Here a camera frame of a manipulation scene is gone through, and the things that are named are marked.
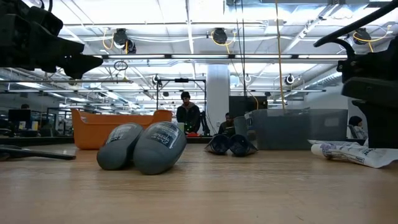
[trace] wooden table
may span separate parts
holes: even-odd
[[[162,175],[75,161],[0,162],[0,223],[397,223],[398,164],[373,169],[307,151],[215,156],[188,145]],[[73,145],[32,147],[73,153]]]

